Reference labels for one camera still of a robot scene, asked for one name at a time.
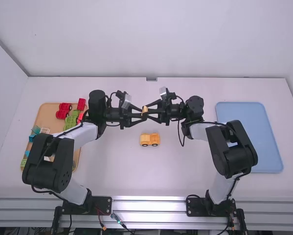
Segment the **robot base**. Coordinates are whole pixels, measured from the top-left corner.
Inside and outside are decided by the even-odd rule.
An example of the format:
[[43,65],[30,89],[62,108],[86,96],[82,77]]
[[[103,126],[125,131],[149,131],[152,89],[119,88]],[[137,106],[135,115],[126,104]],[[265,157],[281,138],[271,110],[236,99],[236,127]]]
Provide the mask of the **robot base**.
[[64,201],[62,214],[110,215],[112,213],[112,201],[111,197],[90,196],[86,199],[85,207]]
[[234,199],[214,205],[208,198],[187,198],[186,215],[189,217],[228,217],[235,214]]

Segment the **yellow toy car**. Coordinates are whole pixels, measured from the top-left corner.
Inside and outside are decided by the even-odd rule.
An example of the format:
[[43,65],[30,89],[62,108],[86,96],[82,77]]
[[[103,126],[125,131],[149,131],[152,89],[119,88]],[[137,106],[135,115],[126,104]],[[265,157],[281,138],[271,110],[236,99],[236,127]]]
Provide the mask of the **yellow toy car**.
[[158,133],[146,134],[140,136],[140,145],[146,147],[149,145],[157,146],[160,144],[160,137]]

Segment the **white wall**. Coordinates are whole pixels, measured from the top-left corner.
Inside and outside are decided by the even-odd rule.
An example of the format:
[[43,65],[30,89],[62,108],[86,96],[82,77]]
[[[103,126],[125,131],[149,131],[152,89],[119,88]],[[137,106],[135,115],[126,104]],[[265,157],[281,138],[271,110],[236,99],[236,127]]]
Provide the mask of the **white wall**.
[[0,47],[0,149],[27,79],[24,72]]
[[34,76],[286,77],[293,0],[5,0],[0,39]]

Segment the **teal toy block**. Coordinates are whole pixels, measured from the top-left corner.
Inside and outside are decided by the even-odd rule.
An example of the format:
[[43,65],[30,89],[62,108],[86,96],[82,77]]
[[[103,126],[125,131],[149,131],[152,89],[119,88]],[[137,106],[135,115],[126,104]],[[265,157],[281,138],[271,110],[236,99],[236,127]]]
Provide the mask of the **teal toy block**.
[[37,134],[40,133],[41,129],[40,129],[40,127],[38,127],[37,125],[35,125],[35,126],[31,129],[31,131],[33,131],[33,133],[37,135]]
[[34,137],[36,136],[36,134],[32,134],[29,136],[29,142],[33,143]]
[[27,157],[29,157],[30,151],[27,150],[27,151],[24,152],[24,154],[25,154]]

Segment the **toy pieces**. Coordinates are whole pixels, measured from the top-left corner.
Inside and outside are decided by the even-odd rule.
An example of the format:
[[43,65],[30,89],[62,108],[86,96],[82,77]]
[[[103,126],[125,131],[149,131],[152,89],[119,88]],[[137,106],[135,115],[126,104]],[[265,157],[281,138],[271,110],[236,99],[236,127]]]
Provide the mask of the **toy pieces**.
[[83,111],[85,105],[86,105],[86,99],[79,98],[79,102],[78,102],[77,110]]
[[66,130],[68,130],[68,129],[70,129],[70,128],[72,128],[72,127],[74,127],[74,126],[76,126],[75,124],[66,124],[65,126],[64,126],[64,131],[66,131]]
[[83,118],[83,114],[84,114],[84,113],[80,113],[80,114],[79,114],[79,117],[77,118],[77,124],[79,124],[79,123],[81,122],[81,120],[82,120],[82,118]]
[[70,111],[72,109],[71,103],[60,103],[59,104],[59,110],[68,110]]
[[81,113],[80,110],[75,109],[71,112],[71,116],[79,116],[80,113]]
[[143,113],[146,113],[146,112],[148,112],[148,108],[146,106],[143,106],[141,116],[143,116]]
[[65,119],[66,117],[68,117],[69,116],[69,110],[58,110],[57,112],[56,112],[56,118],[57,119]]
[[146,147],[149,145],[157,146],[160,144],[160,137],[158,133],[142,134],[140,136],[140,145]]
[[27,162],[27,159],[22,159],[22,160],[21,160],[21,163],[20,163],[20,167],[21,167],[21,166],[24,167],[25,164],[26,164],[26,162]]
[[33,143],[34,137],[36,136],[36,134],[32,134],[29,136],[29,142]]
[[49,128],[42,127],[41,130],[40,130],[40,133],[49,134],[49,132],[50,132],[50,129]]
[[24,152],[24,154],[26,155],[26,157],[28,158],[29,157],[29,154],[30,154],[30,151],[29,150],[27,150],[27,151],[25,151]]
[[37,125],[35,125],[32,129],[31,129],[31,131],[34,133],[34,134],[39,134],[40,133],[40,131],[41,131],[41,129],[40,129],[40,127],[38,127]]
[[66,125],[77,125],[77,116],[69,116],[65,118]]

